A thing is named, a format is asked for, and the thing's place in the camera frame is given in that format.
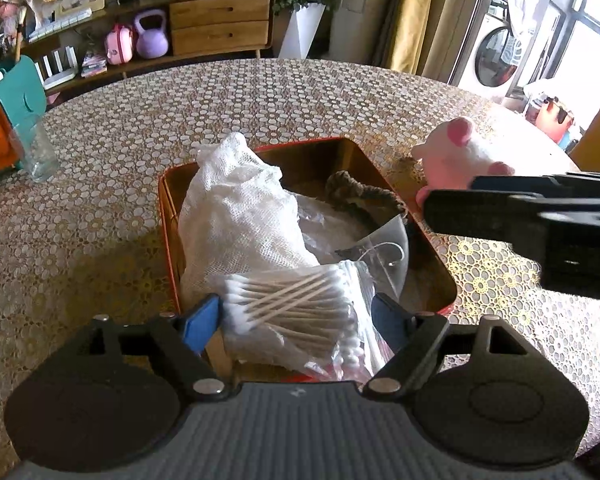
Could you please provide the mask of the brown hair scrunchie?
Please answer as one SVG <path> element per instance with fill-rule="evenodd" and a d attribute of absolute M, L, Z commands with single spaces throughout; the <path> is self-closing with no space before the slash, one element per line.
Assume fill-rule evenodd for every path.
<path fill-rule="evenodd" d="M 326 181 L 327 203 L 335 209 L 352 214 L 369 228 L 380 228 L 393 218 L 407 218 L 407 206 L 395 192 L 363 184 L 347 170 L 332 174 Z"/>

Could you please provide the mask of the lace patterned tablecloth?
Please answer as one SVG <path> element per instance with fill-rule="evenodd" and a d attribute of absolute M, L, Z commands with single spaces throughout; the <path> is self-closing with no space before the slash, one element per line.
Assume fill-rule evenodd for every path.
<path fill-rule="evenodd" d="M 199 144 L 241 132 L 251 146 L 344 136 L 396 192 L 422 182 L 408 159 L 440 122 L 464 116 L 492 148 L 559 174 L 567 157 L 506 108 L 427 78 L 328 61 L 231 60 L 115 82 L 50 110 L 60 161 L 43 183 L 0 177 L 0 477 L 17 457 L 9 393 L 94 314 L 130 323 L 167 309 L 172 289 L 158 181 Z"/>

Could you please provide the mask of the yellow curtain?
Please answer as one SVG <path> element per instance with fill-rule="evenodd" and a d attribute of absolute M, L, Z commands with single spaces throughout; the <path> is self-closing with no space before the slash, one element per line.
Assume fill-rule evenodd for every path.
<path fill-rule="evenodd" d="M 432 0 L 391 0 L 382 33 L 379 64 L 401 73 L 416 73 Z"/>

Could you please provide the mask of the cotton swabs plastic bag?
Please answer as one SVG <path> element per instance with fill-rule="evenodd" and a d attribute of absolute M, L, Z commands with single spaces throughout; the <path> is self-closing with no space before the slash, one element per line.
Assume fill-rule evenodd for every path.
<path fill-rule="evenodd" d="M 375 283 L 362 261 L 215 275 L 225 349 L 323 382 L 368 382 L 393 357 L 372 320 Z"/>

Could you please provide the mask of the clear plastic bag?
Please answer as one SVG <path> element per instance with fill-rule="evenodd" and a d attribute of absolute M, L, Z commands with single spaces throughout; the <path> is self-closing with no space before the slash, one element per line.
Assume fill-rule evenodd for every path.
<path fill-rule="evenodd" d="M 321 264 L 340 260 L 363 261 L 376 292 L 398 301 L 406 282 L 410 248 L 404 223 L 393 218 L 368 232 L 352 214 L 328 203 L 294 193 L 298 222 L 306 249 Z"/>

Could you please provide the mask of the teal orange tissue box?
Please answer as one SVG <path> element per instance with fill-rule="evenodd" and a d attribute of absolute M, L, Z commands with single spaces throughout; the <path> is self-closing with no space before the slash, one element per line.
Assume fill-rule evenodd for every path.
<path fill-rule="evenodd" d="M 42 116 L 46 95 L 34 62 L 23 55 L 13 66 L 0 69 L 0 173 L 17 166 L 18 154 L 9 141 L 12 128 L 25 119 Z"/>

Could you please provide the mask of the pink white plush toy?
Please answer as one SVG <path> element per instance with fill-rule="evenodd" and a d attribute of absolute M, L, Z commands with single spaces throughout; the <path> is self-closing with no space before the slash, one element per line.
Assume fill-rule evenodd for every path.
<path fill-rule="evenodd" d="M 513 176 L 515 170 L 492 159 L 474 135 L 474 124 L 465 117 L 442 122 L 424 143 L 412 148 L 412 157 L 422 163 L 427 184 L 416 194 L 419 208 L 429 193 L 438 188 L 466 190 L 476 177 Z"/>

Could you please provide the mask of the white plant pot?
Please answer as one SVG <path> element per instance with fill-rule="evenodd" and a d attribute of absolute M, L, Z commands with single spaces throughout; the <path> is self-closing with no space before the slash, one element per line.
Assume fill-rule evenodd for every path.
<path fill-rule="evenodd" d="M 312 2 L 291 13 L 279 58 L 304 60 L 308 56 L 325 10 L 323 3 Z"/>

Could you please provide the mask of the red bucket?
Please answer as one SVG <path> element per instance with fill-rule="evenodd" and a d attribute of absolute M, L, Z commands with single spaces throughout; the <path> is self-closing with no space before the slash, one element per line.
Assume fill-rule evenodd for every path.
<path fill-rule="evenodd" d="M 546 99 L 543 102 L 534 121 L 535 127 L 544 132 L 556 144 L 562 140 L 573 123 L 573 114 L 555 99 Z"/>

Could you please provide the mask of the pink doll figurine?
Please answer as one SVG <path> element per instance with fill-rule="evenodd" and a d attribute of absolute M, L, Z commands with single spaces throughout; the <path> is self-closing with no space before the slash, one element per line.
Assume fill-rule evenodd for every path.
<path fill-rule="evenodd" d="M 0 20 L 6 44 L 11 47 L 15 45 L 19 17 L 22 11 L 28 7 L 24 0 L 0 0 Z"/>

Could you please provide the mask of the washing machine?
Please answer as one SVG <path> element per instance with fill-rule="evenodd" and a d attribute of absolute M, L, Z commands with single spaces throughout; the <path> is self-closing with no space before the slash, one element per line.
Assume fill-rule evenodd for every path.
<path fill-rule="evenodd" d="M 454 73 L 458 88 L 504 98 L 535 33 L 536 0 L 513 9 L 506 0 L 479 0 Z"/>

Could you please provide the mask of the white mesh cloth bundle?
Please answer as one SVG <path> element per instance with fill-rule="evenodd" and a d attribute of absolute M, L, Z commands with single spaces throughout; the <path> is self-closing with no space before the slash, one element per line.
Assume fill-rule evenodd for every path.
<path fill-rule="evenodd" d="M 298 202 L 280 184 L 282 170 L 260 159 L 241 133 L 198 145 L 196 163 L 178 215 L 184 308 L 211 292 L 212 275 L 318 265 L 304 244 Z"/>

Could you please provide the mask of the white standing air conditioner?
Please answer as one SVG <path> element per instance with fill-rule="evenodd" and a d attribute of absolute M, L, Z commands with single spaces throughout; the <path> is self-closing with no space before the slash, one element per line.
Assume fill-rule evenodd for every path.
<path fill-rule="evenodd" d="M 390 0 L 334 0 L 327 57 L 368 64 L 373 57 Z"/>

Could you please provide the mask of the purple kettlebell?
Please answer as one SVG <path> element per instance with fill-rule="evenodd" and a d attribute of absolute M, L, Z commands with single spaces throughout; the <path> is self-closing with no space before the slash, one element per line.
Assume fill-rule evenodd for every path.
<path fill-rule="evenodd" d="M 158 18 L 160 25 L 145 28 L 142 21 L 146 18 Z M 146 60 L 161 58 L 169 50 L 169 40 L 166 38 L 166 12 L 162 9 L 151 9 L 135 15 L 134 26 L 137 32 L 136 50 Z"/>

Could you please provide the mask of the wooden sideboard cabinet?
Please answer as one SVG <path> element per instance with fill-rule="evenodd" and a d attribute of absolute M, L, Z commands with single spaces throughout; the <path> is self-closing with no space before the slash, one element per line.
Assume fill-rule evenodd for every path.
<path fill-rule="evenodd" d="M 28 42 L 22 52 L 41 72 L 57 74 L 68 64 L 66 47 L 83 62 L 87 52 L 105 53 L 107 37 L 132 30 L 129 62 L 77 74 L 47 91 L 82 93 L 98 84 L 238 52 L 271 47 L 275 0 L 138 0 L 94 12 L 85 20 Z"/>

